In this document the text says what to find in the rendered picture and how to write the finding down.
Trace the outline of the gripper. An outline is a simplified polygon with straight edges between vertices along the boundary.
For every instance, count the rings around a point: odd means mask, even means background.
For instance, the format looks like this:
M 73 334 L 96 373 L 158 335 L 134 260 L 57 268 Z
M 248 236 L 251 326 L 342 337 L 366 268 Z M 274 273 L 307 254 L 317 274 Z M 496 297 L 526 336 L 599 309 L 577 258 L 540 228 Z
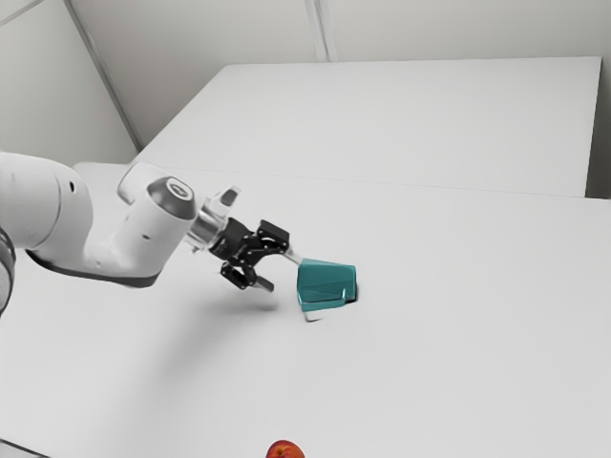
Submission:
M 260 288 L 269 293 L 274 291 L 275 285 L 260 277 L 253 268 L 255 265 L 272 255 L 283 256 L 296 265 L 303 262 L 303 257 L 290 243 L 289 233 L 265 219 L 262 219 L 259 227 L 252 232 L 237 219 L 229 218 L 217 241 L 210 246 L 209 252 L 225 261 L 221 267 L 221 275 L 234 286 L 241 290 Z M 245 259 L 247 265 L 235 266 L 230 263 Z

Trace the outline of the teal faceted mug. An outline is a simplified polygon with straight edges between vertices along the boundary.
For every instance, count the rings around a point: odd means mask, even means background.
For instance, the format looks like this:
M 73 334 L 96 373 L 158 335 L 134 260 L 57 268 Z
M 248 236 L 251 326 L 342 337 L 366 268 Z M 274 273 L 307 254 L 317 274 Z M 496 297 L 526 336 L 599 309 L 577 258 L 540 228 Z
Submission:
M 316 323 L 321 320 L 319 312 L 358 301 L 356 267 L 303 259 L 297 270 L 296 292 L 305 321 Z

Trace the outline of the red apple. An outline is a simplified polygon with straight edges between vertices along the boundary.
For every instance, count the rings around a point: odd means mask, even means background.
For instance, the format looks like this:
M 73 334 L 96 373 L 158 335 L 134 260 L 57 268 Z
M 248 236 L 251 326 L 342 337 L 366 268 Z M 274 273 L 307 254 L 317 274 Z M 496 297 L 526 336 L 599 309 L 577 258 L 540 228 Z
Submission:
M 306 458 L 306 456 L 297 444 L 282 439 L 270 445 L 265 458 Z

